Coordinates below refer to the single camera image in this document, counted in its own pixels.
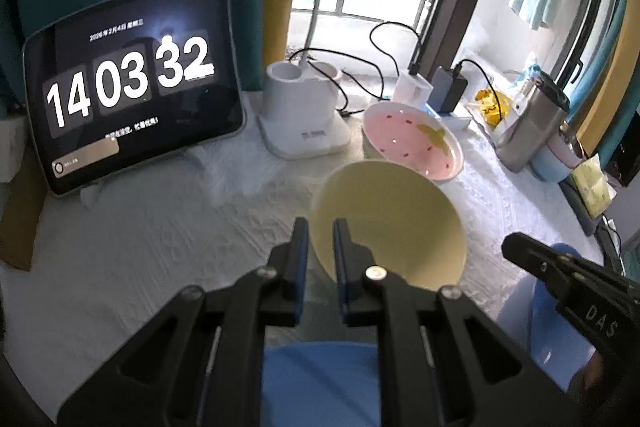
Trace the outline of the yellow tissue pack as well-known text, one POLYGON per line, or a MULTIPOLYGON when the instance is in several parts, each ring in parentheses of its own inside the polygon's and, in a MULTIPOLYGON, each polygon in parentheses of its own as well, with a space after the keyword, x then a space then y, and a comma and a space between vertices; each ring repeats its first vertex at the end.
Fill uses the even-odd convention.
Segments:
POLYGON ((617 195, 602 170, 599 154, 583 161, 570 173, 570 177, 591 219, 601 216, 617 195))

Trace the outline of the white charger plug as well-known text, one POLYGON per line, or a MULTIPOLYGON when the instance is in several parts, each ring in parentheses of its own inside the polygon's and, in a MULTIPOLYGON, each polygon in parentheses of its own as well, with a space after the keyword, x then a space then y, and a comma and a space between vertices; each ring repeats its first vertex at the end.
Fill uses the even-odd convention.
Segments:
POLYGON ((408 69, 401 69, 390 101, 424 109, 433 89, 432 84, 420 74, 410 74, 408 69))

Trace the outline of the black charger block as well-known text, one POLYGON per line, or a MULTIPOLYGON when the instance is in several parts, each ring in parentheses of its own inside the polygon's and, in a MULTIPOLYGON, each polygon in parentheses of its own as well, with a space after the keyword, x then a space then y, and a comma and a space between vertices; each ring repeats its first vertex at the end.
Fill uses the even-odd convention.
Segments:
POLYGON ((439 67, 432 77, 432 93, 427 104, 439 114, 452 113, 460 102, 469 81, 454 69, 439 67))

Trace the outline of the stainless steel tumbler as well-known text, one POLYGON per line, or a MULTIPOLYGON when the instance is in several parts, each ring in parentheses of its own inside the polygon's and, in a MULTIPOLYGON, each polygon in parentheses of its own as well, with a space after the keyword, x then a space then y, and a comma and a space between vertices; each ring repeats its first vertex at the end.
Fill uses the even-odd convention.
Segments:
POLYGON ((538 65, 530 66, 521 89, 495 134, 495 151, 506 169, 522 171, 570 111, 570 100, 538 65))

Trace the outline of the dark blue bowl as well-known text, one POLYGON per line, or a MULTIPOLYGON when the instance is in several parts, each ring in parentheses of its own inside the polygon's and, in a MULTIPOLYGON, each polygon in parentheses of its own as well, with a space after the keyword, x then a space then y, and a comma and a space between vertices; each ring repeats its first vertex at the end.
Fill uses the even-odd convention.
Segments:
POLYGON ((558 300, 533 275, 529 291, 527 350, 534 362, 564 391, 596 349, 556 311, 558 300))

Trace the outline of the white desk lamp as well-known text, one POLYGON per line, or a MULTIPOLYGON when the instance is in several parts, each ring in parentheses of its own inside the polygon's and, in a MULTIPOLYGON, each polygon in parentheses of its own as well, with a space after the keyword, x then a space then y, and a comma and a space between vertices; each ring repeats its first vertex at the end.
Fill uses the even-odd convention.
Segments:
POLYGON ((303 56, 266 66, 258 124, 270 152, 285 159, 345 150, 350 131, 336 108, 343 73, 303 56))

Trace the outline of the large light blue plate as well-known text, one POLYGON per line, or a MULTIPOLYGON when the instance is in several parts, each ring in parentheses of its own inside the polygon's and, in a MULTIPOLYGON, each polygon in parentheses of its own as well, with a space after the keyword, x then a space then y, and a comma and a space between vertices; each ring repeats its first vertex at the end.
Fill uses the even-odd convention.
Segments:
POLYGON ((265 352, 263 426, 378 426, 378 348, 370 343, 290 343, 265 352))

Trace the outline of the white textured tablecloth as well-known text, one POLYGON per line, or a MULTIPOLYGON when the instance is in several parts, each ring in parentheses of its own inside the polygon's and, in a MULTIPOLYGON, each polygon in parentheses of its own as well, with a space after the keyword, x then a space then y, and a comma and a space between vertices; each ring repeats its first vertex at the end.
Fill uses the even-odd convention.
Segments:
MULTIPOLYGON (((360 160, 361 122, 347 150, 287 161, 266 149, 254 115, 233 138, 193 147, 113 176, 86 191, 48 197, 29 271, 3 268, 4 353, 43 412, 65 399, 186 285, 228 286, 290 236, 337 168, 360 160)), ((593 261, 560 188, 502 167, 476 126, 460 133, 464 166, 442 191, 463 222, 463 289, 496 315, 521 271, 501 257, 504 236, 565 243, 593 261)))

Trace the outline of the light blue bowl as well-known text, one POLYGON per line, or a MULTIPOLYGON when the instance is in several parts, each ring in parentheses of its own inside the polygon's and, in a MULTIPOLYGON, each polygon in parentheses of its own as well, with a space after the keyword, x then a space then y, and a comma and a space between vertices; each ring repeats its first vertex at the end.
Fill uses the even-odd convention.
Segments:
POLYGON ((532 160, 529 161, 529 165, 532 167, 536 176, 542 181, 550 183, 560 183, 574 170, 566 167, 562 161, 559 160, 555 145, 556 143, 544 144, 532 160))

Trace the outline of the pale green bowl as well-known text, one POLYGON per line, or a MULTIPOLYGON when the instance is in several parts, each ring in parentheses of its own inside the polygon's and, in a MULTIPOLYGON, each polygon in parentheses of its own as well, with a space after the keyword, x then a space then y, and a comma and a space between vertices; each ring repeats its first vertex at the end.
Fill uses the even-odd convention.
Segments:
POLYGON ((445 193, 407 167, 385 160, 353 162, 334 171, 314 195, 311 244, 335 277, 332 225, 347 221, 352 240, 409 284, 434 291, 460 282, 468 245, 462 220, 445 193))

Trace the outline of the tablet showing clock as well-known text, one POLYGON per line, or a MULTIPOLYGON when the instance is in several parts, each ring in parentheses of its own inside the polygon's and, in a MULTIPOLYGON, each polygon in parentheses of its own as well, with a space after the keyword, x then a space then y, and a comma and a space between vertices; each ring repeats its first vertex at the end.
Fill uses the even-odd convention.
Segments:
POLYGON ((49 191, 239 133, 230 0, 107 0, 23 48, 32 141, 49 191))

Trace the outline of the pink strawberry bowl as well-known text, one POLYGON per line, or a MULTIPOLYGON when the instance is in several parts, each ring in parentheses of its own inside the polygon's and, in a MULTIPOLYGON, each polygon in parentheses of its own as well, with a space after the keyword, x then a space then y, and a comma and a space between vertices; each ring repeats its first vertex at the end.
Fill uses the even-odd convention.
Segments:
POLYGON ((463 168, 458 139, 438 118, 398 102, 378 102, 362 114, 363 154, 405 166, 437 182, 454 179, 463 168))

